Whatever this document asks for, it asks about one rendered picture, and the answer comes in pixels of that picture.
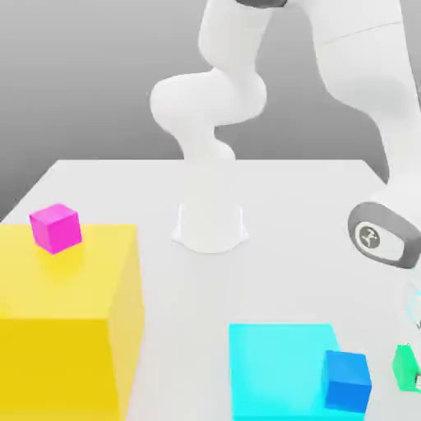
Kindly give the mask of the large cyan box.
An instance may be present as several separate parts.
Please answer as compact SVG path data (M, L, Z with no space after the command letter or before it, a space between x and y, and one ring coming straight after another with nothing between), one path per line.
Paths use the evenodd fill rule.
M231 324L233 421L345 421L323 397L324 355L338 348L330 324Z

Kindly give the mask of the small blue cube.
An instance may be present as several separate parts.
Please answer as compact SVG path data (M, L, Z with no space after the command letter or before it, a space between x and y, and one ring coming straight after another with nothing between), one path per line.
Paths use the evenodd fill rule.
M356 414L365 414L372 391L368 361L364 354L327 350L322 366L323 404Z

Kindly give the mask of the small magenta cube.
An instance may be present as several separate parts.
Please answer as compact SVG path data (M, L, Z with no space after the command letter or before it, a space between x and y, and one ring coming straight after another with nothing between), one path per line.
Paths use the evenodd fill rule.
M30 214L35 243L57 254L82 241L79 215L75 210L54 204Z

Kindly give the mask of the small green cube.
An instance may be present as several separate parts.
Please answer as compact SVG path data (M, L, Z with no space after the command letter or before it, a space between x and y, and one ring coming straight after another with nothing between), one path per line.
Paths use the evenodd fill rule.
M421 376L421 369L414 356L414 351L409 344L396 346L392 368L397 385L401 391L421 393L421 389L417 387L418 377Z

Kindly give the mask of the large yellow box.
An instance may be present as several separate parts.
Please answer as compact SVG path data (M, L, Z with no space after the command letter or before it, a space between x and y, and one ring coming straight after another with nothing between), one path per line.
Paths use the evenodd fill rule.
M54 255L0 225L0 421L125 421L144 325L135 225Z

